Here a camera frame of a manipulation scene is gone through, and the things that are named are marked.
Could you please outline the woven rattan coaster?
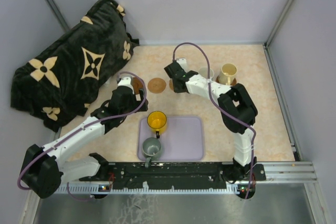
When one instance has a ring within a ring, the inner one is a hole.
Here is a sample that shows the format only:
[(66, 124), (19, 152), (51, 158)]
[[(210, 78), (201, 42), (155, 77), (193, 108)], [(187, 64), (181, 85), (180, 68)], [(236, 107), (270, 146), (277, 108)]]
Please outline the woven rattan coaster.
[(174, 92), (174, 85), (173, 85), (173, 79), (172, 78), (169, 80), (169, 87)]
[(148, 82), (148, 90), (152, 93), (162, 93), (166, 88), (166, 82), (162, 78), (153, 78)]

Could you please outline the brown wooden coaster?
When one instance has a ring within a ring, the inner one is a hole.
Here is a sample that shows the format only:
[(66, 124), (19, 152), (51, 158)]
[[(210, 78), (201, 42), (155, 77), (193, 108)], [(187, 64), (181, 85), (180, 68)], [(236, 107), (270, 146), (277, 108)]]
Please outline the brown wooden coaster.
[(138, 94), (144, 94), (143, 84), (142, 84), (142, 82), (140, 81), (139, 78), (133, 77), (132, 81), (131, 81), (131, 84), (132, 84), (134, 93), (136, 95), (138, 95)]
[(223, 76), (221, 78), (217, 76), (216, 82), (219, 84), (228, 85), (228, 86), (234, 86), (237, 84), (236, 78), (227, 77), (227, 76)]

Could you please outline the light blue mug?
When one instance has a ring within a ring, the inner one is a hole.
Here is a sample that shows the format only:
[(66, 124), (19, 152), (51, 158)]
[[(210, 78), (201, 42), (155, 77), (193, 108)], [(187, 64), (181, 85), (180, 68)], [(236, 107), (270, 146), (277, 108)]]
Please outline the light blue mug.
[(199, 68), (198, 73), (204, 78), (213, 80), (214, 71), (211, 68), (209, 69), (209, 77), (208, 77), (208, 68), (207, 67)]

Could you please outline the cream yellow mug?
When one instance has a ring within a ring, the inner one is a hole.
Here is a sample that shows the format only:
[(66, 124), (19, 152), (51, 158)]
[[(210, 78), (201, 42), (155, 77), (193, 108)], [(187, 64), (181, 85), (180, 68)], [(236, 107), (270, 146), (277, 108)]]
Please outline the cream yellow mug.
[(222, 66), (218, 82), (220, 84), (232, 85), (237, 75), (237, 67), (232, 63), (226, 63)]

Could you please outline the grey green mug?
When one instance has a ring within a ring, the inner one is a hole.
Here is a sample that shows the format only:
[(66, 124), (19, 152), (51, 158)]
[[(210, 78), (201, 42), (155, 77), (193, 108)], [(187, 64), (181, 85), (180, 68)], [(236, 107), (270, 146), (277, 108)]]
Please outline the grey green mug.
[(149, 168), (153, 161), (158, 161), (162, 155), (163, 147), (158, 138), (147, 138), (142, 144), (142, 155), (145, 157), (145, 168)]

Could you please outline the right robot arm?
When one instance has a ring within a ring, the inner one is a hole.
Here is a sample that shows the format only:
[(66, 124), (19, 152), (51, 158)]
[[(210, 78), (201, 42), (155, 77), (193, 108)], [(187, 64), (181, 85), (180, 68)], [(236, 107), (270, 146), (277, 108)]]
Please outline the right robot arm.
[(186, 72), (178, 61), (174, 60), (164, 68), (172, 79), (176, 93), (199, 95), (210, 100), (221, 112), (224, 125), (234, 134), (235, 175), (242, 180), (253, 174), (250, 164), (254, 158), (253, 129), (258, 111), (246, 88), (238, 83), (228, 86), (202, 77), (195, 71)]

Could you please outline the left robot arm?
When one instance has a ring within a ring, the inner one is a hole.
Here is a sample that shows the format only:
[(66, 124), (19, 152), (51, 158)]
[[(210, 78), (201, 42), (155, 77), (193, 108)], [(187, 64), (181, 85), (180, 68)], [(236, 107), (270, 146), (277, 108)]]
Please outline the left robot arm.
[(148, 110), (146, 88), (140, 100), (130, 85), (117, 87), (110, 100), (91, 113), (83, 123), (63, 137), (42, 147), (34, 144), (25, 154), (17, 186), (34, 191), (41, 199), (50, 197), (62, 184), (85, 177), (108, 177), (107, 161), (98, 154), (69, 162), (69, 157), (91, 141), (121, 125), (127, 116)]

